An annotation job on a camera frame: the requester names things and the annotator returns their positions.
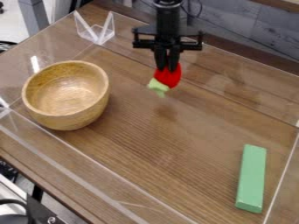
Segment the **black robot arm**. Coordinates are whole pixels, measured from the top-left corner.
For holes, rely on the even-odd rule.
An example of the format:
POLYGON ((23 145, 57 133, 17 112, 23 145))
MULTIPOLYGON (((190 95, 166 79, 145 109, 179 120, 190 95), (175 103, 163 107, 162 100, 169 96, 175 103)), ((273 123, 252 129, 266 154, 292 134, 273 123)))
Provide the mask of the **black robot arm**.
POLYGON ((185 51, 201 51, 203 32, 191 28, 181 20, 183 0, 154 0, 157 20, 150 25, 133 29, 133 47, 154 52, 157 68, 173 73, 185 51))

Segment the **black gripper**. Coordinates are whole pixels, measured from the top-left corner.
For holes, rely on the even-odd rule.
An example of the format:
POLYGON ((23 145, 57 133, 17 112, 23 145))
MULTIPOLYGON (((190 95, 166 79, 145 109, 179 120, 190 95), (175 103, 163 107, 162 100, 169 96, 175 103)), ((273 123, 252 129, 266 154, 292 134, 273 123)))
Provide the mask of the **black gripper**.
POLYGON ((171 72, 174 72, 178 67, 182 51, 202 50, 203 32, 186 25, 181 26, 178 29, 159 31, 158 28, 150 24, 134 28, 133 33, 134 48, 154 50, 155 64, 161 71, 165 70, 167 65, 166 49, 170 49, 169 70, 171 72))

